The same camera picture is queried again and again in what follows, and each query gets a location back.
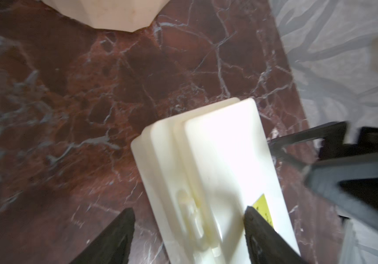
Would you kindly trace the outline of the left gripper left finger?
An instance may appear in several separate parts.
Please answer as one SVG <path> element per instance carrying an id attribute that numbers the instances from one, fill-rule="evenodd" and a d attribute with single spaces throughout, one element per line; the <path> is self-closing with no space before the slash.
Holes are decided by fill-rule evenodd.
<path id="1" fill-rule="evenodd" d="M 134 231 L 134 210 L 126 208 L 71 264 L 127 264 Z"/>

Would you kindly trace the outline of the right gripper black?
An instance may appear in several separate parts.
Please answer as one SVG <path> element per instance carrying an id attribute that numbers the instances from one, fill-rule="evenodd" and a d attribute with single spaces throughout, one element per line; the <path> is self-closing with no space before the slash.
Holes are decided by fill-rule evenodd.
<path id="1" fill-rule="evenodd" d="M 305 186 L 378 232 L 378 128 L 364 126 L 357 142 L 344 142 L 348 122 L 330 122 L 269 142 L 271 154 L 296 168 Z M 320 139 L 318 159 L 307 164 L 285 152 Z"/>

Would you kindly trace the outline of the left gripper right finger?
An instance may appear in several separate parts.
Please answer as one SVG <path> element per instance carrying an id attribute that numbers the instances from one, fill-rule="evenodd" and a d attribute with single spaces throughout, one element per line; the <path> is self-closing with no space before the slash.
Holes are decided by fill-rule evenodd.
<path id="1" fill-rule="evenodd" d="M 306 263 L 252 206 L 245 210 L 244 227 L 253 264 Z"/>

